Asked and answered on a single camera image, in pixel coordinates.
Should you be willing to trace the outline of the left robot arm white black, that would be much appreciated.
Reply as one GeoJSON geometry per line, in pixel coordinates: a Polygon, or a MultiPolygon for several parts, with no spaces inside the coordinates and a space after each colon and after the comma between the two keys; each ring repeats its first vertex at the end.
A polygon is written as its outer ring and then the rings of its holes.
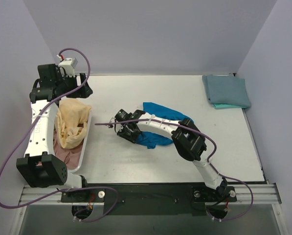
{"type": "Polygon", "coordinates": [[[32,188],[73,188],[72,196],[79,202],[89,198],[90,189],[83,176],[76,175],[87,143],[91,106],[80,99],[92,94],[88,84],[75,89],[85,74],[76,75],[77,61],[64,59],[58,65],[38,66],[39,79],[29,95],[33,129],[23,158],[16,161],[17,170],[32,188]]]}

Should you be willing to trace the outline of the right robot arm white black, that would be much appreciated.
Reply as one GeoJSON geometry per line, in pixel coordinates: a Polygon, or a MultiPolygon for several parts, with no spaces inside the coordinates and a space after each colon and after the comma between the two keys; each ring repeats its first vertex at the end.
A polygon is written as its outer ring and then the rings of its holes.
{"type": "Polygon", "coordinates": [[[220,176],[208,158],[203,156],[207,150],[205,136],[191,119],[169,120],[142,110],[127,113],[121,109],[112,121],[114,124],[111,127],[115,129],[116,134],[132,143],[137,143],[138,137],[144,136],[146,132],[170,139],[178,154],[197,168],[205,186],[208,187],[209,198],[219,200],[230,196],[231,190],[227,188],[227,180],[220,176]]]}

